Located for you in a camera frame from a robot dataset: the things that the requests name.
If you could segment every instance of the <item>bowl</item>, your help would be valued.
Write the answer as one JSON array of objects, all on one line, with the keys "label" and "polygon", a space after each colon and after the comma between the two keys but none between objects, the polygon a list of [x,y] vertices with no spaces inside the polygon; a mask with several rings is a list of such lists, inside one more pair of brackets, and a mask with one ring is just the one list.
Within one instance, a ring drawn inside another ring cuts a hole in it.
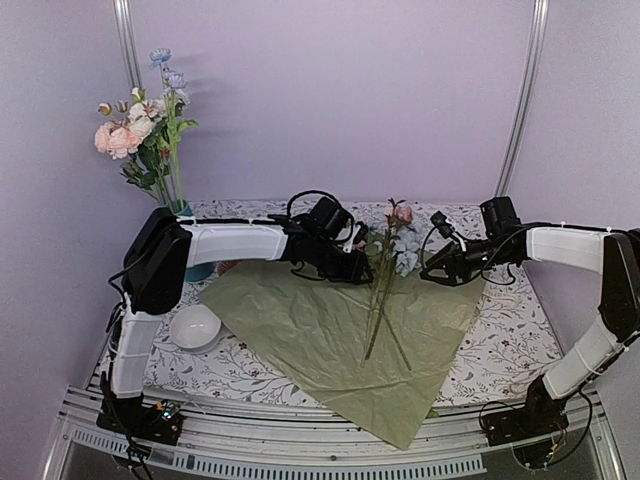
[{"label": "bowl", "polygon": [[216,346],[222,322],[204,305],[192,305],[176,313],[169,325],[171,341],[187,353],[201,355]]}]

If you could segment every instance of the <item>blue vase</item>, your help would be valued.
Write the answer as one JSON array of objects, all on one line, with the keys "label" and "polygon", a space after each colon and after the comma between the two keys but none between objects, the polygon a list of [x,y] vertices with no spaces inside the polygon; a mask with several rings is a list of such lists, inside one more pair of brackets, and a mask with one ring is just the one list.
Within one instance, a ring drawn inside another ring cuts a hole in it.
[{"label": "blue vase", "polygon": [[[176,216],[191,217],[193,215],[193,210],[191,210],[191,206],[186,200],[183,200],[182,202],[171,202],[171,211],[173,211]],[[187,268],[184,280],[189,283],[201,282],[205,278],[211,276],[214,269],[215,265],[213,262],[201,263],[200,265]]]}]

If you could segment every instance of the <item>white wall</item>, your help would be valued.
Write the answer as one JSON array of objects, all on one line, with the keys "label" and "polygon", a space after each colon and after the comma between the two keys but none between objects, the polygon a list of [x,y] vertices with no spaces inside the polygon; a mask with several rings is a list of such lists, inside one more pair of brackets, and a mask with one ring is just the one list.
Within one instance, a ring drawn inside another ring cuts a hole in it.
[{"label": "white wall", "polygon": [[[524,221],[640,227],[640,3],[555,0],[509,194]],[[565,349],[595,316],[596,275],[530,265]],[[598,381],[628,478],[640,478],[640,345]]]},{"label": "white wall", "polygon": [[0,45],[0,478],[33,480],[152,204],[93,147],[128,94],[111,0],[2,1]]},{"label": "white wall", "polygon": [[[495,187],[532,2],[137,0],[149,52],[171,47],[201,127],[181,146],[190,198],[479,202]],[[170,24],[171,28],[158,28]]]}]

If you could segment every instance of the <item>floral pattern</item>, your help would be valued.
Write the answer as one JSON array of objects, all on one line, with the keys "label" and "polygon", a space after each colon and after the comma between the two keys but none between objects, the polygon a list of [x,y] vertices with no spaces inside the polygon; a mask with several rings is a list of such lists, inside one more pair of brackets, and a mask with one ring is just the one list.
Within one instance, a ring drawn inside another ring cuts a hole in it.
[{"label": "floral pattern", "polygon": [[[281,201],[220,201],[192,203],[200,217],[259,218],[284,210]],[[299,209],[311,203],[300,201]],[[345,203],[356,217],[373,229],[383,229],[385,203]],[[420,238],[430,229],[429,217],[441,210],[469,238],[482,236],[480,211],[474,206],[411,204],[413,227]],[[427,250],[435,252],[445,240],[433,235]],[[515,283],[487,283],[478,304],[474,325],[463,340],[448,378],[434,404],[458,406],[521,398],[540,373],[560,359],[557,341],[531,284],[521,268],[511,268]],[[185,284],[180,304],[165,315],[156,333],[145,373],[145,386],[180,391],[189,396],[209,396],[290,406],[320,406],[282,373],[259,359],[250,346],[223,328],[216,348],[204,355],[179,350],[169,339],[169,323],[187,305],[199,303],[198,294],[217,276]],[[489,278],[506,283],[509,272],[498,267]]]}]

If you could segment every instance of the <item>wrapping paper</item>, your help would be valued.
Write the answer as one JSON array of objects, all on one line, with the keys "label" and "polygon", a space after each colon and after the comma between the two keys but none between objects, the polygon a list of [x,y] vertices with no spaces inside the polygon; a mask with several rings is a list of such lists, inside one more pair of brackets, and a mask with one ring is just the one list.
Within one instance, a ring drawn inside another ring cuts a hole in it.
[{"label": "wrapping paper", "polygon": [[408,448],[476,318],[485,282],[451,288],[417,274],[394,280],[385,311],[409,370],[385,322],[361,366],[369,286],[312,282],[290,268],[243,262],[206,288],[200,300],[304,392],[377,437]]}]

